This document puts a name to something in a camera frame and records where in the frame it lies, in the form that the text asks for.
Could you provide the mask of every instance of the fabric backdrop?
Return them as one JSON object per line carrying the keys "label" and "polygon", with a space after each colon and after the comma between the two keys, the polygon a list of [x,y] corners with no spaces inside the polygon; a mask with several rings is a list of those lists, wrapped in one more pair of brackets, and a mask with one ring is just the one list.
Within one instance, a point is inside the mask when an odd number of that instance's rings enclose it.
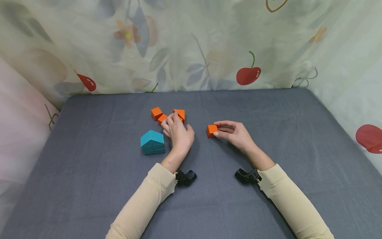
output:
{"label": "fabric backdrop", "polygon": [[71,94],[290,88],[351,1],[0,0],[5,60]]}
{"label": "fabric backdrop", "polygon": [[[308,88],[334,115],[382,174],[382,2],[353,1],[311,57]],[[312,72],[309,78],[316,76]]]}
{"label": "fabric backdrop", "polygon": [[59,112],[0,58],[0,232]]}

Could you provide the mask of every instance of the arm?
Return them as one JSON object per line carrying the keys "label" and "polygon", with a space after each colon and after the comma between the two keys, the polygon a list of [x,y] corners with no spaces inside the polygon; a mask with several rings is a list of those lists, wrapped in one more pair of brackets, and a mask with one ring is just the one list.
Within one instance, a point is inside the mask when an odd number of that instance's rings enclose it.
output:
{"label": "arm", "polygon": [[[273,163],[262,150],[256,150],[249,154],[255,167],[257,161]],[[316,208],[278,164],[258,172],[262,177],[260,189],[272,200],[298,239],[334,239]]]}
{"label": "arm", "polygon": [[178,116],[173,119],[174,114],[169,115],[162,123],[164,134],[172,141],[171,152],[161,164],[155,164],[149,171],[111,224],[106,239],[139,239],[158,206],[174,192],[175,172],[194,142],[192,127],[187,125],[186,130]]}
{"label": "arm", "polygon": [[246,154],[262,180],[260,189],[272,200],[298,239],[333,239],[334,236],[322,220],[313,204],[252,140],[242,123],[215,122],[218,138],[227,139]]}
{"label": "arm", "polygon": [[106,239],[138,239],[161,204],[175,189],[175,175],[155,164],[110,226]]}

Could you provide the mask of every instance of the gray table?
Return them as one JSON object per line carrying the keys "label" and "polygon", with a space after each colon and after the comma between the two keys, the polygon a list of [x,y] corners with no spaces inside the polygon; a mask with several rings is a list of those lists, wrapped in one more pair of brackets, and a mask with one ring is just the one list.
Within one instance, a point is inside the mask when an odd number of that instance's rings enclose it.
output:
{"label": "gray table", "polygon": [[[140,137],[160,131],[150,116],[186,110],[196,138],[181,166],[198,178],[158,208],[143,238],[293,238],[258,186],[234,173],[251,166],[238,150],[206,137],[230,119],[288,173],[337,239],[381,238],[382,177],[306,89],[75,96],[68,99],[1,239],[104,238],[164,154],[144,156]],[[167,153],[169,141],[165,140]]]}

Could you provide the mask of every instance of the toy block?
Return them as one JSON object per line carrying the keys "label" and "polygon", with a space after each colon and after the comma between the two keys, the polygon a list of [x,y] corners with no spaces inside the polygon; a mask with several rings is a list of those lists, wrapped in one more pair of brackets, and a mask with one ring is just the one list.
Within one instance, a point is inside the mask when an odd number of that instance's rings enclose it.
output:
{"label": "toy block", "polygon": [[143,154],[144,154],[144,155],[155,154],[155,150],[143,150]]}
{"label": "toy block", "polygon": [[213,138],[213,137],[215,137],[215,136],[214,136],[214,132],[218,132],[218,130],[217,130],[217,126],[216,126],[216,125],[208,125],[208,126],[207,126],[207,137],[208,137],[208,138]]}
{"label": "toy block", "polygon": [[149,130],[141,137],[141,148],[144,155],[154,154],[154,150],[164,149],[163,134]]}
{"label": "toy block", "polygon": [[167,115],[162,114],[158,119],[158,124],[161,125],[165,119],[167,119]]}
{"label": "toy block", "polygon": [[153,119],[155,121],[157,121],[159,119],[159,117],[161,117],[163,114],[163,112],[160,110],[159,107],[156,107],[154,109],[151,110],[151,116],[153,117]]}
{"label": "toy block", "polygon": [[164,143],[157,144],[157,145],[152,145],[152,149],[154,149],[154,150],[161,150],[161,149],[164,149],[164,148],[165,148],[165,144]]}
{"label": "toy block", "polygon": [[158,145],[163,143],[165,143],[163,139],[163,134],[155,132],[153,130],[149,130],[141,137],[141,147],[147,145]]}
{"label": "toy block", "polygon": [[141,147],[143,151],[145,150],[154,150],[154,146],[153,145],[144,145]]}
{"label": "toy block", "polygon": [[175,111],[178,112],[179,118],[182,120],[183,124],[185,123],[186,119],[186,112],[184,109],[173,109],[172,112],[175,113]]}
{"label": "toy block", "polygon": [[160,153],[165,153],[166,150],[163,148],[163,149],[159,149],[159,150],[154,150],[154,153],[155,154],[160,154]]}

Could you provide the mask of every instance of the finger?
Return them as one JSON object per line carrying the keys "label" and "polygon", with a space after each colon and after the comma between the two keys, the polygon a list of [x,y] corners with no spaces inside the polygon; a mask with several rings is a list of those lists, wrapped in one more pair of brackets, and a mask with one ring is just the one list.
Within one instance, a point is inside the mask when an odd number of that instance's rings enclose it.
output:
{"label": "finger", "polygon": [[174,124],[174,119],[173,119],[173,117],[174,117],[174,114],[170,114],[170,115],[167,117],[167,124],[168,124],[169,126],[171,126],[171,125]]}
{"label": "finger", "polygon": [[237,124],[239,124],[239,122],[230,121],[230,120],[217,121],[214,123],[214,125],[217,125],[217,126],[229,126],[232,128],[235,128]]}
{"label": "finger", "polygon": [[160,124],[163,128],[163,130],[166,130],[167,132],[170,132],[170,127],[167,124],[167,119],[163,120],[163,122]]}
{"label": "finger", "polygon": [[173,120],[175,123],[181,123],[182,121],[180,120],[179,116],[178,116],[178,112],[175,111],[174,114],[173,114]]}
{"label": "finger", "polygon": [[230,133],[227,133],[227,132],[223,132],[223,131],[218,131],[218,132],[215,132],[214,133],[214,136],[217,137],[217,138],[223,138],[225,140],[228,140],[229,141],[229,138],[232,134]]}
{"label": "finger", "polygon": [[227,132],[227,133],[234,133],[235,130],[231,127],[217,127],[218,130]]}
{"label": "finger", "polygon": [[167,130],[163,129],[163,133],[170,138],[170,133]]}
{"label": "finger", "polygon": [[195,135],[195,131],[194,129],[191,127],[191,125],[187,125],[187,133],[189,133],[190,135]]}

